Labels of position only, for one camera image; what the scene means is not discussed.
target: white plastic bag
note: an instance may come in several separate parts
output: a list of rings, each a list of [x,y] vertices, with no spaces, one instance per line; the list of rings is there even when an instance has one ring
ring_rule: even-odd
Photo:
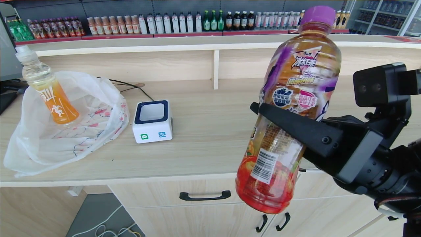
[[[56,77],[82,120],[60,130],[38,92],[29,87],[4,158],[4,166],[18,172],[15,177],[78,161],[117,138],[129,123],[126,100],[110,80],[67,71]]]

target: drawer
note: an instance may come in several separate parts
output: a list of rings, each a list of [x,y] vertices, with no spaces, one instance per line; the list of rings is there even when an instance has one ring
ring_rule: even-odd
[[[127,183],[109,187],[125,208],[241,202],[235,191],[234,178]]]

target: green bottle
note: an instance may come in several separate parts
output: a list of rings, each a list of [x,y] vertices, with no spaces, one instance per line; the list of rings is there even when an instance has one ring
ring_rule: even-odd
[[[12,33],[13,37],[15,38],[16,42],[22,41],[22,36],[19,34],[18,30],[16,29],[16,25],[14,21],[7,21],[9,24],[10,32]]]
[[[25,38],[27,40],[33,40],[34,36],[32,35],[32,32],[29,29],[29,27],[26,24],[24,24],[21,19],[19,20],[19,24],[22,26],[22,28],[24,30]]]
[[[218,23],[216,22],[215,10],[212,10],[212,20],[210,21],[210,29],[216,31]]]
[[[219,10],[218,30],[224,30],[224,20],[222,19],[222,10]]]
[[[209,22],[208,11],[205,10],[205,20],[203,21],[203,30],[209,31],[211,29],[211,23]]]

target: black screw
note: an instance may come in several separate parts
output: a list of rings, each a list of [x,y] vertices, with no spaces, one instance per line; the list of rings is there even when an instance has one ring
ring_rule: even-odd
[[[331,142],[330,137],[326,136],[322,138],[322,143],[323,144],[329,144]]]

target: black drawer handle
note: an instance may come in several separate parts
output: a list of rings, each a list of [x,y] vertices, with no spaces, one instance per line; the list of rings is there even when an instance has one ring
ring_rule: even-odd
[[[231,191],[225,190],[222,191],[222,195],[220,197],[206,197],[206,198],[191,198],[189,197],[189,193],[180,193],[180,199],[184,201],[212,201],[212,200],[222,200],[231,197]]]
[[[263,230],[263,228],[264,228],[264,226],[266,225],[266,223],[267,223],[267,215],[266,214],[264,214],[263,215],[263,224],[262,224],[262,227],[256,227],[256,232],[257,233],[260,233],[260,232],[262,232],[262,230]]]
[[[287,212],[285,213],[285,223],[282,225],[282,227],[279,227],[279,225],[275,226],[277,231],[281,231],[285,228],[285,226],[288,224],[288,222],[291,219],[291,215]]]

